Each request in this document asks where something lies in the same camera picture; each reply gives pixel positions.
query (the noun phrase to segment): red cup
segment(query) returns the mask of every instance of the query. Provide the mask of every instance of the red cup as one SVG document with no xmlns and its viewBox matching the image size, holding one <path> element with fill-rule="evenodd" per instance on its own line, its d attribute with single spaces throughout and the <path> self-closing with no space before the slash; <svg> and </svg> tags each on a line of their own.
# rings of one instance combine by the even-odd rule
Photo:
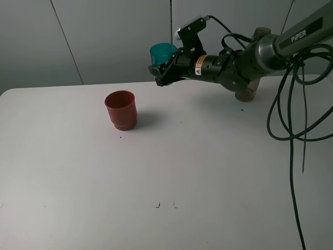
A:
<svg viewBox="0 0 333 250">
<path fill-rule="evenodd" d="M 126 131 L 136 125 L 135 97 L 130 91 L 120 90 L 109 94 L 105 98 L 105 106 L 116 129 Z"/>
</svg>

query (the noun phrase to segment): plastic cup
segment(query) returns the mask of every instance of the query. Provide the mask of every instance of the plastic cup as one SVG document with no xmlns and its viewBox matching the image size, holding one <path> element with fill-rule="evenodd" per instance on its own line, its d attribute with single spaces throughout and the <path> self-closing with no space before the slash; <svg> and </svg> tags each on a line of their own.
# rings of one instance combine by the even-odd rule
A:
<svg viewBox="0 0 333 250">
<path fill-rule="evenodd" d="M 116 129 L 126 131 L 134 128 L 137 112 L 133 93 L 126 90 L 113 92 L 105 98 L 105 106 Z"/>
<path fill-rule="evenodd" d="M 171 57 L 177 52 L 177 47 L 170 43 L 158 43 L 151 47 L 151 63 L 155 66 L 168 63 Z"/>
</svg>

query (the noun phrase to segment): grey wall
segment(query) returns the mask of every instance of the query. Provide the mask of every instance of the grey wall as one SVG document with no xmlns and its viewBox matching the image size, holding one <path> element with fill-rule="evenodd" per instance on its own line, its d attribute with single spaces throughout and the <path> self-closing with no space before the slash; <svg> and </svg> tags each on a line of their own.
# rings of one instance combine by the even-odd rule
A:
<svg viewBox="0 0 333 250">
<path fill-rule="evenodd" d="M 84 84 L 152 81 L 149 49 L 170 42 L 169 0 L 54 0 Z"/>
<path fill-rule="evenodd" d="M 173 31 L 198 15 L 215 15 L 233 32 L 251 36 L 266 26 L 281 33 L 329 0 L 172 0 Z M 149 49 L 170 42 L 170 0 L 2 0 L 0 94 L 11 88 L 151 81 Z M 199 36 L 216 54 L 227 32 L 213 20 Z M 229 39 L 234 48 L 239 45 Z M 320 73 L 326 62 L 310 62 Z"/>
<path fill-rule="evenodd" d="M 7 89 L 81 84 L 47 0 L 2 0 L 0 94 Z"/>
</svg>

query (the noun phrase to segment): white wall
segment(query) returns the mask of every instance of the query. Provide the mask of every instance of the white wall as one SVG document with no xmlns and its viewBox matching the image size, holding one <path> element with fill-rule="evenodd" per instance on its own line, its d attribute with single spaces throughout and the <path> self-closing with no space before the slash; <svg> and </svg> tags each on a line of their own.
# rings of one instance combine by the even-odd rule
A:
<svg viewBox="0 0 333 250">
<path fill-rule="evenodd" d="M 170 42 L 169 0 L 54 0 L 84 84 L 153 81 L 149 49 Z"/>
<path fill-rule="evenodd" d="M 7 89 L 81 84 L 47 0 L 2 0 L 0 94 Z"/>
</svg>

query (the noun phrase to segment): white table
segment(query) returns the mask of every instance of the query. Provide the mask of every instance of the white table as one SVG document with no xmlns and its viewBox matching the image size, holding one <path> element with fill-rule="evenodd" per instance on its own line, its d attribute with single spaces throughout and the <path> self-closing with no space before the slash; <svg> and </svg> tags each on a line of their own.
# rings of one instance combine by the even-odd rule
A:
<svg viewBox="0 0 333 250">
<path fill-rule="evenodd" d="M 5 92 L 0 249 L 301 249 L 289 143 L 266 131 L 280 80 L 262 79 L 252 103 L 196 81 Z M 121 89 L 136 96 L 132 131 L 116 130 L 104 106 Z M 307 92 L 311 123 L 333 104 L 333 86 L 324 80 Z M 302 129 L 299 85 L 294 94 L 294 127 Z M 287 135 L 276 117 L 274 131 Z M 332 121 L 309 138 L 332 132 Z M 304 174 L 296 142 L 295 189 L 308 249 L 333 245 L 332 142 L 308 144 Z"/>
</svg>

